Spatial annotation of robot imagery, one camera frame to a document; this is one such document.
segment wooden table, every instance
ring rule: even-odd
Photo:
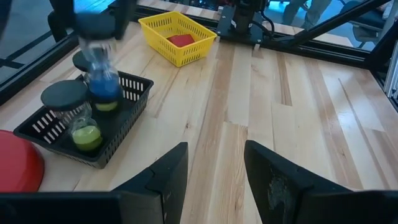
[[[217,18],[169,2],[141,4]],[[41,107],[47,86],[80,74],[75,51],[0,107],[0,129],[13,130]],[[186,141],[181,223],[260,223],[244,170],[247,139],[348,187],[398,189],[398,116],[367,70],[218,41],[207,58],[177,68],[144,42],[137,23],[115,62],[155,82],[146,110],[105,169],[40,148],[41,191],[111,190]]]

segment yellow plastic basket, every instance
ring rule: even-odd
[[[147,43],[175,66],[181,67],[206,57],[216,34],[179,12],[166,12],[139,19]],[[190,34],[195,43],[177,47],[167,40],[173,35]]]

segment glass jar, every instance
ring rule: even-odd
[[[79,41],[81,51],[90,63],[85,80],[95,109],[104,112],[115,110],[123,95],[118,71],[111,63],[112,52],[116,48],[114,39],[88,41],[80,38]]]
[[[76,147],[85,152],[94,151],[102,143],[101,131],[91,118],[78,118],[70,127],[70,135]]]
[[[64,80],[47,87],[41,94],[45,107],[66,126],[78,118],[90,118],[88,88],[78,80]]]

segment black plastic basket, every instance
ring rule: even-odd
[[[154,84],[151,80],[124,72],[119,72],[119,77],[123,88],[123,99],[118,111],[103,116],[93,110],[92,118],[97,122],[103,137],[103,142],[95,152],[84,153],[79,150],[68,134],[67,128],[44,106],[20,124],[14,130],[14,134],[54,153],[95,168],[104,168],[144,111],[149,90]]]

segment red bowl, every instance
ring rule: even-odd
[[[44,175],[44,160],[33,144],[0,130],[0,192],[35,192]]]

